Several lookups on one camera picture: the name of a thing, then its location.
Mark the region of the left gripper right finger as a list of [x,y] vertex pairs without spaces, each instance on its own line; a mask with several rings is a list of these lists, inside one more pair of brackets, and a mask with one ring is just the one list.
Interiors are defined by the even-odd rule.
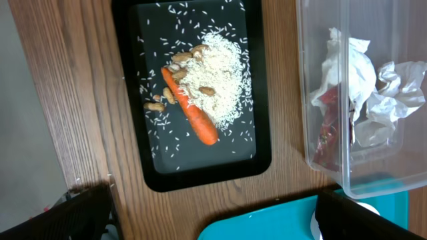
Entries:
[[318,195],[315,219],[324,240],[424,240],[331,190]]

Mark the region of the red snack wrapper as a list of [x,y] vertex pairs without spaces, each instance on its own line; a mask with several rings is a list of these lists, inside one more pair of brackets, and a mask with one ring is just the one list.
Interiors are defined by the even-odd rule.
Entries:
[[323,122],[318,135],[318,142],[313,162],[330,171],[337,172],[341,167],[338,159],[338,101],[341,83],[327,90],[318,100],[323,115]]

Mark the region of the pink bowl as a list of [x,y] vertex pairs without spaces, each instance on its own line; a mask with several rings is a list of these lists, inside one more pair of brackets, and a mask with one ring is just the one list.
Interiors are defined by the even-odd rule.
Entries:
[[[356,201],[356,203],[358,205],[364,207],[365,209],[367,209],[367,210],[369,210],[369,211],[371,211],[377,215],[380,215],[379,211],[375,207],[373,207],[367,203],[363,203],[363,202],[359,202],[359,201]],[[323,237],[322,237],[322,234],[321,234],[321,231],[319,228],[319,224],[316,220],[315,214],[316,214],[316,212],[313,212],[313,215],[312,215],[312,218],[310,221],[310,231],[311,231],[311,234],[312,234],[312,237],[314,238],[314,240],[323,240]]]

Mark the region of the orange carrot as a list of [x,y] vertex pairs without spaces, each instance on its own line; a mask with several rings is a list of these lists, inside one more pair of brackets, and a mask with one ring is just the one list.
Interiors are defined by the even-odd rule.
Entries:
[[183,91],[178,87],[178,84],[172,77],[172,72],[162,67],[161,74],[199,140],[205,145],[214,145],[217,143],[218,131],[207,114],[196,105],[189,104],[189,97],[184,95]]

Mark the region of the rice and food scraps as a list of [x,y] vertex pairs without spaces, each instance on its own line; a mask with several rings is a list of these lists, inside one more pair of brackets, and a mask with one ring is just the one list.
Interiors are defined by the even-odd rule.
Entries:
[[[251,159],[256,154],[250,52],[242,1],[175,1],[132,7],[136,68],[145,110],[149,148],[160,173],[201,169]],[[214,145],[202,143],[178,103],[163,94],[161,68],[179,69],[178,53],[202,47],[203,59],[187,60],[181,90],[218,131]]]

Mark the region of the white napkin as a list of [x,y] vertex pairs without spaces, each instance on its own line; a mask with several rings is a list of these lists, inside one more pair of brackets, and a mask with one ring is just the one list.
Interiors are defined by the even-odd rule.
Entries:
[[[328,53],[322,63],[321,85],[310,93],[311,104],[316,107],[320,107],[321,95],[342,82],[339,77],[342,42],[337,28],[330,29],[326,44]],[[354,124],[354,135],[361,147],[385,142],[394,134],[397,120],[411,115],[426,102],[421,90],[426,63],[391,61],[375,70],[366,55],[369,44],[369,40],[357,38],[348,42],[350,123]]]

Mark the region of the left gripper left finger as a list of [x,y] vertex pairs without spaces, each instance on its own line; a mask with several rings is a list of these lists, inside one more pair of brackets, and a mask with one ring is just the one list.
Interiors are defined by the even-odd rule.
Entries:
[[96,240],[109,233],[113,199],[108,184],[65,194],[64,202],[1,233],[1,240]]

